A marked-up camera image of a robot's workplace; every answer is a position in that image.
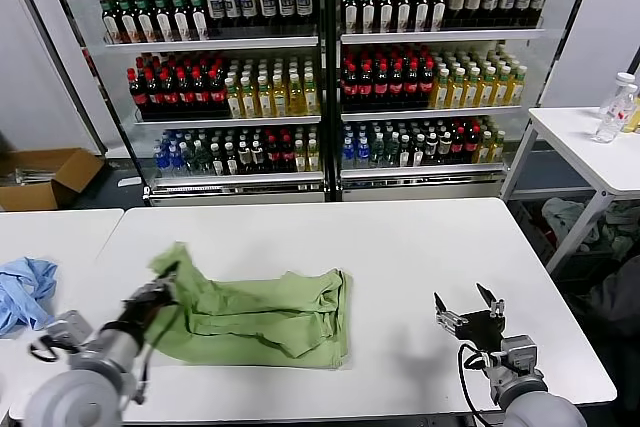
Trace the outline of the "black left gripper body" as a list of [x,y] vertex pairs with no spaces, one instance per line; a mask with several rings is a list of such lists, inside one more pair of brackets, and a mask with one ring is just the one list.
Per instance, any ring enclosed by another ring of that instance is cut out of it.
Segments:
[[174,283],[171,280],[154,280],[138,288],[124,301],[124,310],[118,320],[146,330],[162,308],[174,303]]

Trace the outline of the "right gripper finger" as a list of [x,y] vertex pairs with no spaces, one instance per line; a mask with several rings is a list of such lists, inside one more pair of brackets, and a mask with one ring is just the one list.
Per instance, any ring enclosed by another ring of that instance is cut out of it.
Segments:
[[437,293],[434,293],[436,322],[447,332],[455,332],[467,323],[467,319],[450,311]]
[[505,301],[502,298],[497,298],[491,290],[480,283],[477,283],[476,287],[487,306],[487,309],[482,311],[482,314],[486,314],[491,319],[503,319]]

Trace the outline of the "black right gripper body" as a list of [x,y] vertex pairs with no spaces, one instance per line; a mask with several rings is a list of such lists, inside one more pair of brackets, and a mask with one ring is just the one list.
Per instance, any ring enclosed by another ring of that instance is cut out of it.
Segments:
[[461,341],[469,341],[483,352],[501,350],[504,316],[491,316],[489,310],[477,311],[461,315],[462,323],[455,327],[455,337]]

